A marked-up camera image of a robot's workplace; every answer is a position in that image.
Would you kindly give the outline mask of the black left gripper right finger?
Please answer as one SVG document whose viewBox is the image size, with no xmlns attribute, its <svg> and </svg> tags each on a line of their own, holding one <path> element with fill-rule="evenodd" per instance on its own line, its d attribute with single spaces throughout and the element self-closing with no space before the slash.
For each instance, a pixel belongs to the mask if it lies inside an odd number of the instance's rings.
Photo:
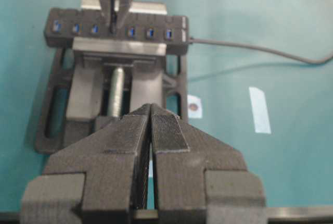
<svg viewBox="0 0 333 224">
<path fill-rule="evenodd" d="M 160 223 L 266 223 L 260 178 L 240 151 L 151 107 L 153 176 Z"/>
</svg>

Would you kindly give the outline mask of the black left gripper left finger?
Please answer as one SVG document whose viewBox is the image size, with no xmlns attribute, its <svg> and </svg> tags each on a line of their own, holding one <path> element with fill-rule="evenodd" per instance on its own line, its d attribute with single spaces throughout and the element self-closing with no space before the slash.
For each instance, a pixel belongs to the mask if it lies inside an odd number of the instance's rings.
<svg viewBox="0 0 333 224">
<path fill-rule="evenodd" d="M 52 154 L 21 201 L 21 223 L 131 223 L 146 203 L 149 104 Z"/>
</svg>

